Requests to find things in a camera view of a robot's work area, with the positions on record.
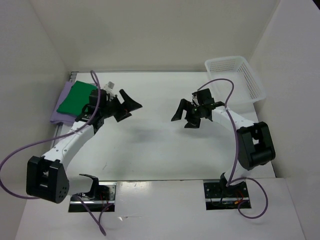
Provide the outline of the green shirt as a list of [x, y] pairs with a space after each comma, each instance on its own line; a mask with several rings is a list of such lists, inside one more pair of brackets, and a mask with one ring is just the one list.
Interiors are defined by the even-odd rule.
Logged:
[[74, 117], [79, 116], [82, 113], [83, 107], [89, 103], [90, 93], [95, 89], [97, 89], [97, 87], [93, 84], [76, 81], [56, 111], [59, 114]]

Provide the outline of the purple shirt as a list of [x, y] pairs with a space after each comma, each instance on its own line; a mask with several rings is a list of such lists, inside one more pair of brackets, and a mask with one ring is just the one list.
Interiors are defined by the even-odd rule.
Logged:
[[67, 82], [57, 100], [50, 117], [52, 124], [72, 126], [76, 117], [81, 113], [81, 97], [79, 83]]

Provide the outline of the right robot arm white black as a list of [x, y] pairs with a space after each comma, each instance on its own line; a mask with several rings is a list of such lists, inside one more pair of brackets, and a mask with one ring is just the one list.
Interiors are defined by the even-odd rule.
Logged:
[[233, 132], [235, 137], [235, 160], [231, 169], [220, 176], [219, 191], [225, 197], [232, 196], [249, 171], [275, 159], [276, 153], [268, 125], [254, 122], [235, 113], [221, 101], [204, 102], [181, 99], [171, 121], [179, 121], [185, 114], [185, 128], [198, 129], [202, 119], [215, 122]]

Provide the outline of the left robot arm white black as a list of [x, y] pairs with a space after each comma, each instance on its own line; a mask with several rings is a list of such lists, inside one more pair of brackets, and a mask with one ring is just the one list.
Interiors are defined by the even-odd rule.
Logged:
[[142, 108], [121, 89], [123, 98], [110, 90], [92, 90], [88, 103], [82, 108], [70, 131], [49, 151], [42, 156], [32, 156], [27, 162], [26, 193], [32, 197], [61, 203], [66, 196], [84, 196], [96, 199], [102, 188], [99, 179], [89, 174], [80, 174], [79, 178], [68, 178], [66, 170], [79, 152], [103, 126], [105, 119], [113, 117], [120, 122]]

